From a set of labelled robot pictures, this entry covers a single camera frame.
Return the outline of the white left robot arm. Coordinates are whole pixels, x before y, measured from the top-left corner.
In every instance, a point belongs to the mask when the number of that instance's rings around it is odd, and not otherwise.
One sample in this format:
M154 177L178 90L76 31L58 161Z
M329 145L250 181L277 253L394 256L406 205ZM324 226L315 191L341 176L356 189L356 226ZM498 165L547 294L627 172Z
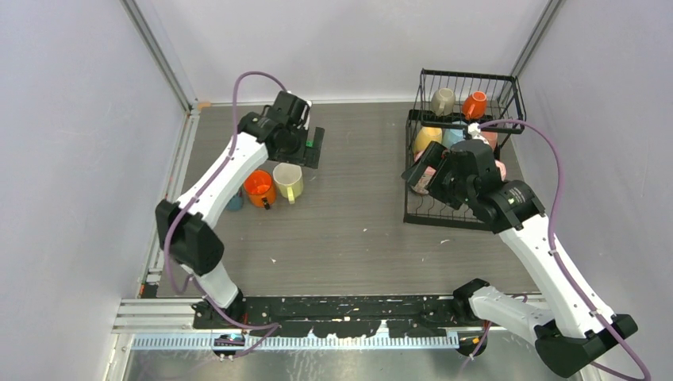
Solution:
M262 113L240 119L228 146L192 188L176 201L162 200L156 206L164 255L194 276L215 304L214 320L226 329L242 322L242 292L225 270L225 246L214 228L244 181L265 162L318 167L325 131L308 126L311 106L281 90Z

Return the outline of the blue floral mug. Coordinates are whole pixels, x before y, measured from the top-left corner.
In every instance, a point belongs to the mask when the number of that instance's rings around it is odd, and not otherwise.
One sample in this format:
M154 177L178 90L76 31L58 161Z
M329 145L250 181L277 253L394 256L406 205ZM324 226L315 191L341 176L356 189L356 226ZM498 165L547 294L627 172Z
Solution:
M225 210L228 211L238 211L241 210L244 205L244 193L242 189L239 189L234 196L228 201L225 206Z

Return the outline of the orange mug black handle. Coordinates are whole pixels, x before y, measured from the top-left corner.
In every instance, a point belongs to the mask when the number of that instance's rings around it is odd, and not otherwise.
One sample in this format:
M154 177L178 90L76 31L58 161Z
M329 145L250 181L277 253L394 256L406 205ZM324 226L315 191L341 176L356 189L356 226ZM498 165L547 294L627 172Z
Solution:
M254 170L244 181L243 188L255 207L269 210L276 200L275 184L267 171Z

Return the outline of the pink patterned mug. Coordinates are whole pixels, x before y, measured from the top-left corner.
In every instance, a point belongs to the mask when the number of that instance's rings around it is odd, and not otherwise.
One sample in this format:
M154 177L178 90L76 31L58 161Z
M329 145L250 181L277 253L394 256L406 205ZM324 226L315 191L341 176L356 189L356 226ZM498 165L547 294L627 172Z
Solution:
M430 180L435 175L436 170L432 167L427 167L423 175L418 180L417 184L411 187L411 190L419 195L427 195L429 193L427 187Z

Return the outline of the pale yellow faceted mug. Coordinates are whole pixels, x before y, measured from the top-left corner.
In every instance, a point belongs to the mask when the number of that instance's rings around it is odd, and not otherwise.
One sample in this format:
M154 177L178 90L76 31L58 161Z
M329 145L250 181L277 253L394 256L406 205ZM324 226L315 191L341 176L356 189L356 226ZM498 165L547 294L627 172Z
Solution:
M295 204L304 190L302 168L295 164L277 164L272 171L272 178L280 194L290 204Z

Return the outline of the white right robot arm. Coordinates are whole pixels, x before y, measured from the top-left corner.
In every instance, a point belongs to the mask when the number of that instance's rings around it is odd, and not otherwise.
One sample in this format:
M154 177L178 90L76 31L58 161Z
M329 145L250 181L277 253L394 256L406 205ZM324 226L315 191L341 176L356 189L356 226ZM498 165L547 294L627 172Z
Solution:
M402 173L409 186L433 169L429 196L472 214L517 256L548 306L535 307L505 296L482 279L453 292L454 318L462 325L490 321L532 344L543 363L567 378L637 332L628 314L617 314L588 285L557 240L532 188L506 180L494 152L480 140L446 148L432 141Z

